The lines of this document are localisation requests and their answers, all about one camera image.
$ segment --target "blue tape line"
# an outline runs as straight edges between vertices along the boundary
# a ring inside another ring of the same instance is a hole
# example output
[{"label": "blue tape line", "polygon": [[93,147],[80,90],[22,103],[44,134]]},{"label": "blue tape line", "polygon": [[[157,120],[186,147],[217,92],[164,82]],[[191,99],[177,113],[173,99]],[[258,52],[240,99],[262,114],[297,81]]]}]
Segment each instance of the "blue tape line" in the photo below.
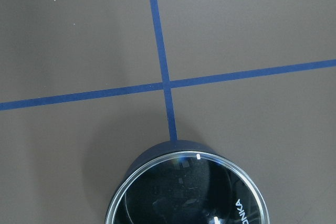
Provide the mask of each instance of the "blue tape line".
[{"label": "blue tape line", "polygon": [[63,103],[63,102],[89,100],[89,99],[96,99],[96,98],[103,98],[103,97],[114,97],[116,95],[141,93],[141,92],[148,92],[148,91],[155,91],[155,90],[162,90],[162,89],[163,89],[162,83],[159,82],[159,83],[151,83],[151,84],[130,86],[130,87],[124,87],[124,88],[116,88],[116,89],[105,89],[105,90],[90,91],[90,92],[75,93],[75,94],[63,94],[63,95],[57,95],[54,97],[43,97],[43,98],[28,99],[28,100],[21,100],[21,101],[3,102],[3,103],[0,103],[0,111],[47,105],[47,104]]},{"label": "blue tape line", "polygon": [[172,141],[175,141],[177,140],[177,132],[176,132],[176,124],[175,124],[174,106],[173,106],[173,99],[172,99],[172,91],[170,87],[170,79],[169,79],[166,52],[164,49],[164,41],[163,41],[162,27],[161,27],[161,21],[160,21],[158,0],[150,0],[150,4],[151,4],[151,10],[152,10],[152,18],[153,18],[156,45],[158,47],[158,55],[159,55],[159,62],[160,62],[161,76],[162,76],[162,83],[163,83],[163,93],[164,93],[164,100],[166,103],[166,111],[167,111],[167,118],[168,118],[169,135],[170,135],[170,139]]},{"label": "blue tape line", "polygon": [[213,76],[204,76],[204,77],[190,78],[190,79],[184,79],[184,80],[176,80],[176,81],[171,81],[171,88],[181,88],[181,87],[194,86],[194,85],[200,85],[200,84],[206,84],[206,83],[239,80],[239,79],[253,78],[253,77],[259,77],[259,76],[270,76],[273,74],[306,71],[306,70],[311,70],[311,69],[328,68],[328,67],[336,67],[336,59],[316,61],[316,62],[310,62],[310,63],[296,64],[296,65],[288,65],[288,66],[282,66],[282,67],[263,68],[263,69],[248,70],[248,71],[241,71],[241,72],[234,72],[234,73],[216,74]]}]

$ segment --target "transparent dome cover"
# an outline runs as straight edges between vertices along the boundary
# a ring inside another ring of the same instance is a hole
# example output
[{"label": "transparent dome cover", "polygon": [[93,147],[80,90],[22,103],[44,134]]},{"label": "transparent dome cover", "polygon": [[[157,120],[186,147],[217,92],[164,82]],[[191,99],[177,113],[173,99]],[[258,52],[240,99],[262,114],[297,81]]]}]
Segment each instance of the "transparent dome cover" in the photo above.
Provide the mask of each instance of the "transparent dome cover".
[{"label": "transparent dome cover", "polygon": [[179,152],[140,167],[112,199],[109,224],[264,224],[265,203],[249,177],[214,154]]}]

